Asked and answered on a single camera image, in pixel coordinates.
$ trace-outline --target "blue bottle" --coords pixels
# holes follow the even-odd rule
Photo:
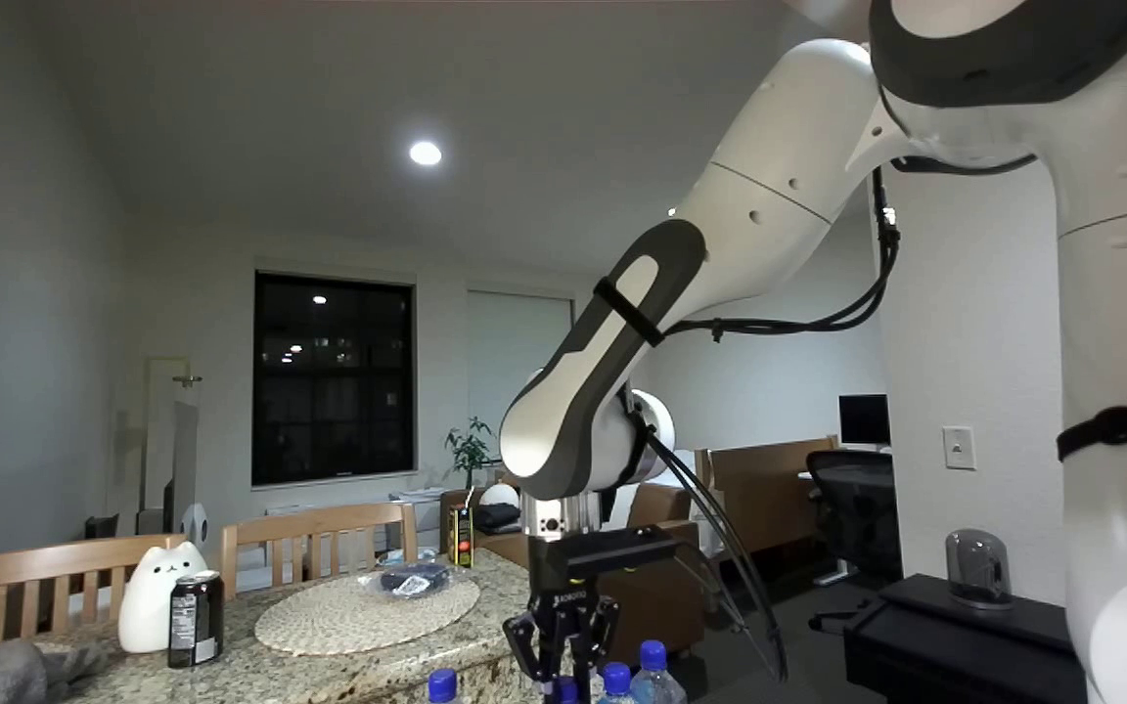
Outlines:
[[[682,682],[669,672],[669,647],[665,640],[641,640],[637,648],[637,678],[635,678],[635,702],[637,704],[684,704]]]
[[[579,704],[579,688],[575,688],[570,678],[560,678],[560,682],[557,682],[557,704]]]
[[[630,665],[623,662],[602,665],[602,704],[635,704]]]
[[[429,704],[459,704],[459,678],[452,668],[429,672]]]

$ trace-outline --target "woven placemat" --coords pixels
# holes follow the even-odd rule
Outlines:
[[[345,576],[275,601],[255,639],[285,655],[363,655],[433,632],[481,597],[478,582],[448,582],[422,597],[392,597],[367,576]]]

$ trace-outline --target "ceiling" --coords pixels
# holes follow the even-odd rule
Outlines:
[[[48,0],[130,217],[602,274],[768,67],[777,0]],[[409,176],[407,136],[446,141]]]

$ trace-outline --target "table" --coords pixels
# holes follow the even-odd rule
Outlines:
[[[229,597],[223,610],[228,648],[215,665],[167,668],[163,655],[113,655],[113,662],[67,702],[420,704],[427,702],[427,678],[440,665],[459,668],[461,702],[537,702],[532,682],[519,678],[502,632],[502,621],[519,614],[527,601],[524,567],[494,550],[472,550],[472,567],[459,572],[459,579],[472,579],[481,586],[481,597],[465,617],[401,647],[339,659],[294,659],[255,640],[255,617],[305,586],[249,591]]]
[[[1065,610],[1008,597],[967,606],[944,579],[913,576],[845,631],[845,672],[897,704],[1084,704]]]

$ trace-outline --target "dark window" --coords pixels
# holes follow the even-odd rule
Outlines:
[[[255,274],[255,484],[416,464],[409,287]]]

